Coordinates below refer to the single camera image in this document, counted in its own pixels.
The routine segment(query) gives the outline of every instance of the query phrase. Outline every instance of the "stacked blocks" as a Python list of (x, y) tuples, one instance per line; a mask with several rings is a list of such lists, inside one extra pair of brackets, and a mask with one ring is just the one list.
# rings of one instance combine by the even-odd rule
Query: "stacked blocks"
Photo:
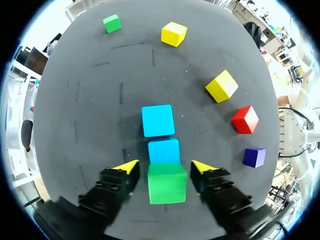
[(176, 138), (151, 140), (148, 143), (151, 164), (179, 164), (180, 148)]
[(187, 27), (170, 22), (161, 30), (161, 41), (174, 47), (178, 47), (185, 39)]
[(217, 103), (221, 103), (231, 98), (231, 96), (238, 89), (238, 84), (229, 74), (229, 72), (224, 70), (207, 86), (205, 86), (205, 89), (210, 93)]
[(109, 16), (109, 17), (103, 19), (103, 25), (104, 25), (106, 32), (108, 34), (114, 32), (118, 29), (121, 29), (120, 19), (117, 14), (114, 14), (112, 16)]
[(150, 204), (176, 204), (186, 200), (187, 173), (180, 163), (179, 140), (175, 133), (171, 105), (144, 106), (141, 109), (143, 134), (148, 143), (150, 165), (148, 188)]
[(240, 134), (253, 134), (258, 124), (259, 118), (252, 106), (240, 108), (231, 122)]
[(251, 147), (244, 152), (243, 164), (252, 168), (257, 168), (265, 163), (267, 150), (265, 148)]
[(144, 106), (141, 112), (143, 134), (146, 138), (175, 134), (171, 105)]
[(150, 204), (186, 201), (187, 173), (180, 163), (151, 163), (148, 171)]

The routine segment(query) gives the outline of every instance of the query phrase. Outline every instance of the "yellow cube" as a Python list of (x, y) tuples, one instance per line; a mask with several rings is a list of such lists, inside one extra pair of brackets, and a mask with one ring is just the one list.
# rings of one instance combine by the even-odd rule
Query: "yellow cube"
[(162, 28), (161, 41), (174, 47), (178, 47), (185, 39), (187, 27), (170, 22)]
[(227, 70), (223, 70), (222, 73), (205, 86), (205, 89), (217, 103), (221, 103), (231, 98), (237, 88), (238, 84)]

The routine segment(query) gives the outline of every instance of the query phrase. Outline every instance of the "cable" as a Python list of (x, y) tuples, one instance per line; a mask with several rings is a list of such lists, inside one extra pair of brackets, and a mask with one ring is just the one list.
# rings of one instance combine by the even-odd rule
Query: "cable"
[(295, 114), (297, 114), (298, 116), (304, 118), (305, 120), (308, 121), (308, 123), (312, 126), (312, 128), (315, 126), (314, 123), (312, 121), (310, 121), (309, 118), (307, 118), (303, 113), (299, 112), (298, 110), (292, 108), (292, 107), (286, 107), (286, 106), (281, 106), (281, 107), (278, 107), (278, 109), (287, 109), (287, 110), (291, 110), (293, 111)]
[(279, 152), (278, 154), (278, 158), (284, 158), (284, 159), (290, 159), (290, 158), (295, 158), (295, 157), (298, 157), (300, 156), (301, 154), (303, 154), (308, 148), (306, 147), (302, 152), (296, 154), (296, 155), (290, 155), (290, 156), (283, 156), (283, 155), (280, 155), (282, 154), (281, 152)]
[(286, 229), (286, 227), (285, 227), (281, 222), (279, 222), (279, 221), (276, 221), (275, 223), (276, 223), (276, 224), (279, 224), (279, 226), (282, 228), (284, 237), (285, 237), (285, 238), (288, 237), (289, 232), (288, 232), (288, 230)]

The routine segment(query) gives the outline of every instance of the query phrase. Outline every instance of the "gray table surface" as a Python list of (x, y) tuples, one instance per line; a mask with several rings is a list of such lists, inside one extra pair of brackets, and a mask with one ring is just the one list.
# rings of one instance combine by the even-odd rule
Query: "gray table surface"
[[(103, 18), (118, 14), (122, 29), (107, 34)], [(178, 47), (161, 42), (169, 22), (186, 26)], [(205, 85), (223, 70), (239, 85), (215, 103)], [(34, 139), (50, 197), (77, 204), (99, 172), (139, 159), (141, 178), (105, 232), (124, 240), (208, 240), (225, 234), (191, 181), (185, 203), (150, 205), (148, 139), (141, 107), (171, 104), (181, 163), (226, 168), (259, 208), (271, 187), (279, 147), (276, 95), (261, 53), (227, 10), (200, 0), (116, 0), (81, 14), (45, 66), (34, 107)], [(252, 105), (259, 123), (238, 134), (231, 119)], [(248, 147), (266, 148), (263, 166), (242, 164)]]

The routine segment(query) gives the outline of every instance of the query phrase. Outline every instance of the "cyan cube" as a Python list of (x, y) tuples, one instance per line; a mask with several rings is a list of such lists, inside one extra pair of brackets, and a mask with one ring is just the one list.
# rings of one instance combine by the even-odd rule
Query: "cyan cube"
[(179, 164), (179, 140), (167, 139), (151, 140), (148, 143), (150, 164)]
[(243, 164), (252, 168), (257, 168), (265, 163), (267, 150), (260, 147), (250, 147), (244, 152)]
[(170, 104), (144, 106), (141, 112), (143, 134), (146, 138), (175, 134), (174, 116)]

